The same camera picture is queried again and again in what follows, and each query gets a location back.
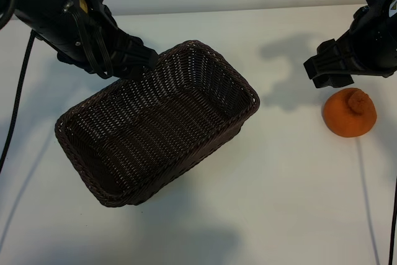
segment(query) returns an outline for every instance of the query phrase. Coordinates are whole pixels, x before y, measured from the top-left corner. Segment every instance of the white table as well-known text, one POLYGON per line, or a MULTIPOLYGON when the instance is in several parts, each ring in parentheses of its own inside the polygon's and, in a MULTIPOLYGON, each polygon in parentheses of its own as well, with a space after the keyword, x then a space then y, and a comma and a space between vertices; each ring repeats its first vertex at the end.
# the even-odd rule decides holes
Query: white table
MULTIPOLYGON (((372 233, 386 264, 397 76, 354 78, 378 123, 359 140, 343 139, 321 117, 336 90, 316 89, 302 65, 347 30, 356 9, 118 17, 158 52, 188 39, 207 43, 262 99, 237 138, 139 207, 101 206, 53 133, 62 113, 110 80, 57 62, 36 42, 0 175, 0 264, 374 265, 372 233)), ((0 32, 1 148, 28 36, 19 21, 0 32)))

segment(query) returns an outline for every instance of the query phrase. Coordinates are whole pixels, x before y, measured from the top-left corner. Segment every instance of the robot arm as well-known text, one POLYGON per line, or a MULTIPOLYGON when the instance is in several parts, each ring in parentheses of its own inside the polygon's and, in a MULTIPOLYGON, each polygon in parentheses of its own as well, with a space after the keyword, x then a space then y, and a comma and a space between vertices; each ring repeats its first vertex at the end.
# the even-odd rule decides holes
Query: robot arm
POLYGON ((352 74, 389 77, 397 70, 397 0, 366 0, 350 29, 322 43, 305 62, 317 88, 352 84, 352 74))
MULTIPOLYGON (((8 0, 0 0, 0 12, 8 0)), ((58 52, 62 62, 101 78, 140 79, 157 53, 117 27, 103 0, 17 0, 14 14, 58 52)))

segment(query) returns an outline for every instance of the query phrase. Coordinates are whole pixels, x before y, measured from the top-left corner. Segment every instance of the basket rim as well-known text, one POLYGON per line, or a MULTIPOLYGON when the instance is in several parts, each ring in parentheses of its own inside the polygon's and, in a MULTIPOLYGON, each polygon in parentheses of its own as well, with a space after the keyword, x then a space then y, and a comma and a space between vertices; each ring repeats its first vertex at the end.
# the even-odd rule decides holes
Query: basket rim
MULTIPOLYGON (((217 135, 221 135, 223 132, 235 125, 242 125, 251 115, 257 112, 260 106, 260 99, 257 95, 256 91, 248 84, 248 82, 225 60, 225 58, 216 52, 214 49, 209 47, 208 45, 198 41, 198 40, 188 40, 184 43, 176 45, 175 47, 171 48, 160 54, 158 64, 160 65, 169 57, 173 56, 176 53, 179 53, 186 48, 195 47, 206 51, 209 54, 209 58, 216 60, 217 62, 221 61, 223 65, 220 67, 223 68, 224 71, 229 73, 232 77, 237 79, 237 83, 240 84, 242 91, 245 92, 250 99, 250 104, 241 111, 238 115, 230 118, 228 121, 222 123, 219 127, 214 128, 207 136, 196 142, 194 145, 189 147, 188 150, 183 151, 178 156, 173 159, 170 159, 163 167, 163 171, 159 172, 158 174, 164 174, 170 168, 170 164, 177 164, 179 161, 186 159, 188 156, 195 154, 198 150, 201 150, 207 143, 212 141, 217 135)), ((145 74, 144 79, 142 82, 150 79, 151 73, 145 74)), ((136 188, 129 189, 126 191, 121 190, 122 192, 119 194, 111 194, 108 193, 100 184, 97 182, 97 179, 92 175, 90 171, 86 171, 86 167, 84 165, 84 161, 81 155, 75 150, 74 146, 72 146, 66 132, 61 129, 63 123, 67 123, 70 121, 74 114, 82 107, 90 107, 93 106, 96 102, 103 100, 109 94, 111 94, 116 88, 120 85, 122 86, 125 84, 127 80, 119 79, 116 82, 110 84, 109 86, 105 87, 101 91, 95 93, 93 96, 89 97, 85 101, 80 102, 79 104, 75 105, 74 107, 70 108, 67 112, 65 112, 56 122, 55 124, 55 135, 57 139, 60 141, 61 147, 66 147, 69 151, 69 155, 67 157, 71 160, 73 167, 79 173, 81 179, 84 181, 85 185, 90 189, 91 192, 99 199, 100 201, 106 200, 107 202, 120 202, 120 201, 128 201, 132 194, 136 193, 136 188)))

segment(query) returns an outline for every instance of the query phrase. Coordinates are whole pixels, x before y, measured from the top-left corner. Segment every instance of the orange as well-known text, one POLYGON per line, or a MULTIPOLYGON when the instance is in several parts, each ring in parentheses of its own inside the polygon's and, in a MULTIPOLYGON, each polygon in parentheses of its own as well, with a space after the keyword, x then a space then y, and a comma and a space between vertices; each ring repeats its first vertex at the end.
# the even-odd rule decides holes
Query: orange
POLYGON ((371 98, 358 88, 343 89, 331 96, 323 115, 329 129, 345 138, 366 134, 377 121, 371 98))

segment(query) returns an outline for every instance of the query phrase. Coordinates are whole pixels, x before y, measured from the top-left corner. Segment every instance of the dark brown wicker basket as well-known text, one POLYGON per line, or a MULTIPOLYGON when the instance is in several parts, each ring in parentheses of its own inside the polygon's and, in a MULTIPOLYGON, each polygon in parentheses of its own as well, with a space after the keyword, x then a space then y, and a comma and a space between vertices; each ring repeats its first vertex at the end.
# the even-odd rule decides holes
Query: dark brown wicker basket
POLYGON ((65 113, 55 134, 101 204, 138 205, 240 131, 259 98, 198 41, 161 54, 141 82, 119 80, 65 113))

